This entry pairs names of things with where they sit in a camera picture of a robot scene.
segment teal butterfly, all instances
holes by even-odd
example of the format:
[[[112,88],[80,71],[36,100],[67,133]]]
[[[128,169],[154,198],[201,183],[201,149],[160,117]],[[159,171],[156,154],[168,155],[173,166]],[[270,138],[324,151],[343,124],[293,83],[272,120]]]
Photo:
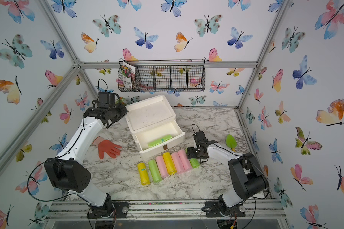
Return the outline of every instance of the teal butterfly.
[[[221,14],[215,15],[210,20],[208,20],[209,14],[207,17],[204,15],[204,17],[206,21],[204,21],[203,19],[194,20],[194,23],[197,26],[196,31],[200,35],[200,37],[204,36],[206,30],[208,30],[208,32],[210,30],[211,33],[215,34],[219,29],[219,24],[217,22],[220,21],[223,16]]]
[[[5,41],[8,44],[2,44],[8,46],[11,50],[7,48],[0,49],[0,58],[9,60],[9,63],[14,67],[24,68],[24,57],[32,57],[32,50],[28,45],[23,44],[23,36],[20,34],[15,35],[12,42],[13,46],[11,46],[6,39]]]

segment robotic arm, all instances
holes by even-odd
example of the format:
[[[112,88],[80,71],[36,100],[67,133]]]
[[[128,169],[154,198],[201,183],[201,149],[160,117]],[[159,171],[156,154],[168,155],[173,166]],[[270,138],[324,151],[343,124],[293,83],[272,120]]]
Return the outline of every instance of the robotic arm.
[[[98,100],[92,102],[93,107],[84,113],[78,130],[58,154],[60,157],[48,158],[44,164],[52,186],[70,194],[77,194],[90,203],[97,215],[104,218],[110,217],[113,213],[111,196],[91,182],[91,173],[82,164],[87,149],[102,127],[110,127],[127,113],[124,105],[115,103],[115,96],[120,100],[118,94],[99,92]]]

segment butterfly wallpaper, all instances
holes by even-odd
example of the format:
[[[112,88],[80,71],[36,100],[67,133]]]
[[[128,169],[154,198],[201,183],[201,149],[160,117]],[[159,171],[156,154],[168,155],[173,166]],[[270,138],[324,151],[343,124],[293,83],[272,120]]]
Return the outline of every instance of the butterfly wallpaper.
[[[344,227],[344,0],[294,3],[245,87],[242,120],[289,225]]]

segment blue butterfly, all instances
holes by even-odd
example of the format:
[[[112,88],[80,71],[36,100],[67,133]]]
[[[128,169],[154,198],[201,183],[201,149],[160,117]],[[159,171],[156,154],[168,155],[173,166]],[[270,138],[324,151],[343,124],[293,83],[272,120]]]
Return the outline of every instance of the blue butterfly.
[[[178,7],[181,7],[187,2],[187,0],[164,0],[166,3],[161,4],[162,11],[167,12],[170,8],[170,12],[173,11],[175,17],[181,16],[181,11]]]
[[[51,146],[50,148],[48,148],[48,149],[57,150],[56,155],[59,154],[65,148],[65,146],[69,143],[68,141],[66,141],[66,132],[64,133],[64,136],[62,136],[61,141],[60,139],[58,141],[59,141],[58,144],[55,144]]]
[[[239,85],[239,91],[236,91],[236,94],[243,94],[245,92],[245,89],[243,86]]]
[[[101,32],[101,34],[103,34],[105,37],[108,37],[110,35],[110,32],[112,33],[112,31],[114,31],[117,34],[121,33],[121,26],[120,24],[116,23],[119,21],[119,16],[117,15],[113,15],[110,16],[109,19],[105,19],[105,15],[103,15],[104,18],[102,16],[100,16],[103,20],[99,20],[99,19],[94,19],[93,20],[93,24],[96,25],[99,29],[99,31]]]
[[[101,92],[114,92],[115,90],[114,89],[109,89],[109,90],[104,90],[103,88],[99,88],[98,86],[95,86],[97,89],[99,89],[99,91]]]
[[[74,6],[74,4],[77,2],[77,0],[52,0],[55,2],[55,4],[52,5],[52,8],[56,13],[60,13],[61,11],[63,13],[67,12],[67,14],[74,18],[77,16],[77,14],[70,8]]]
[[[206,21],[204,21],[203,19],[194,20],[194,23],[197,26],[196,31],[200,35],[200,37],[204,36],[206,30],[208,30],[208,33],[209,33],[209,30],[211,33],[214,33],[214,34],[218,32],[219,24],[217,22],[220,21],[223,16],[221,14],[215,15],[210,20],[208,20],[209,14],[207,17],[204,15],[204,17]]]
[[[195,106],[196,104],[199,104],[199,103],[201,103],[201,104],[205,103],[206,95],[203,95],[203,96],[200,96],[200,97],[195,96],[195,97],[196,98],[194,98],[194,97],[190,97],[189,98],[189,100],[190,100],[190,102],[191,102],[191,104],[193,106]]]
[[[275,1],[276,1],[276,3],[273,3],[273,4],[269,5],[269,9],[267,11],[274,12],[275,10],[279,9],[280,4],[282,4],[283,0],[275,0]]]
[[[213,101],[213,105],[214,105],[215,107],[226,107],[226,106],[228,106],[228,104],[222,104],[222,103],[218,103],[218,102],[216,102],[216,101]]]
[[[169,92],[167,92],[167,94],[174,94],[176,97],[179,97],[180,96],[179,92],[181,91],[183,91],[183,89],[176,88],[175,90],[170,90]]]
[[[148,49],[153,48],[151,42],[155,42],[158,39],[158,35],[147,36],[149,32],[143,33],[136,27],[134,27],[134,31],[135,35],[139,38],[139,40],[135,42],[137,45],[142,46],[143,44],[145,44],[145,47],[147,47]]]
[[[11,49],[0,49],[0,58],[3,60],[9,60],[9,63],[14,67],[20,67],[21,69],[24,68],[22,59],[25,60],[24,57],[32,57],[33,55],[32,50],[29,48],[29,46],[23,44],[23,36],[20,34],[15,35],[12,42],[13,46],[11,46],[6,39],[5,41],[7,42],[7,44],[2,44],[8,46]]]
[[[307,55],[303,57],[302,62],[299,64],[299,70],[293,70],[293,79],[298,79],[296,88],[302,89],[303,82],[306,85],[314,85],[317,80],[312,76],[308,75],[307,72],[312,71],[310,68],[307,69]]]
[[[250,136],[250,137],[251,137],[251,140],[252,140],[253,145],[255,146],[255,149],[256,149],[257,151],[259,151],[260,149],[259,149],[259,146],[257,145],[256,131],[255,131],[255,132],[253,133],[253,135]]]
[[[57,55],[59,57],[63,58],[64,57],[64,52],[60,51],[62,49],[60,42],[58,41],[56,44],[54,44],[54,41],[51,41],[51,43],[48,43],[47,41],[41,40],[41,44],[46,48],[46,50],[50,50],[50,58],[51,59],[56,59]]]
[[[278,141],[277,141],[277,138],[275,138],[275,140],[274,140],[274,145],[270,143],[269,148],[270,148],[270,150],[272,151],[271,153],[273,154],[273,155],[271,156],[272,161],[273,161],[273,162],[276,162],[277,159],[278,159],[278,161],[279,161],[280,163],[283,164],[282,158],[281,158],[280,155],[279,155],[280,152],[279,152],[279,150],[278,150]]]
[[[239,34],[239,32],[236,30],[235,27],[232,27],[232,33],[231,36],[233,37],[232,39],[230,39],[229,41],[227,41],[229,46],[232,46],[234,44],[236,44],[236,48],[242,48],[243,44],[242,42],[246,42],[249,41],[253,35],[244,35],[242,36],[242,34],[244,34],[245,32],[241,32],[241,34]]]

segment orange butterfly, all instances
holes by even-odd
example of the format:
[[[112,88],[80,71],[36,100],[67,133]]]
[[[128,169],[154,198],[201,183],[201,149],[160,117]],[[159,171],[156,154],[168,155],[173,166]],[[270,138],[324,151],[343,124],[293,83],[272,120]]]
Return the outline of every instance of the orange butterfly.
[[[344,99],[338,99],[330,103],[328,111],[317,111],[316,120],[321,123],[329,124],[326,126],[332,126],[335,124],[343,125],[341,121],[344,115]]]
[[[81,38],[84,41],[84,43],[87,43],[87,45],[84,46],[85,50],[87,50],[89,53],[94,52],[94,50],[97,50],[97,43],[98,43],[99,38],[97,38],[96,42],[94,42],[94,40],[91,39],[85,33],[81,33]]]
[[[283,107],[283,101],[280,101],[280,105],[279,105],[279,110],[275,110],[275,114],[276,116],[279,116],[278,122],[280,124],[283,123],[283,120],[286,122],[290,121],[290,117],[288,117],[288,115],[285,114],[285,109]]]
[[[11,81],[0,80],[0,92],[9,93],[8,94],[8,103],[18,104],[20,101],[20,95],[22,92],[19,89],[17,76],[15,76],[15,84]]]
[[[177,40],[177,43],[175,46],[174,46],[174,49],[176,50],[176,52],[181,52],[182,50],[184,50],[187,46],[187,44],[192,40],[193,38],[190,38],[190,40],[187,40],[185,38],[185,36],[181,33],[181,32],[178,32],[177,35],[176,35],[176,40]]]

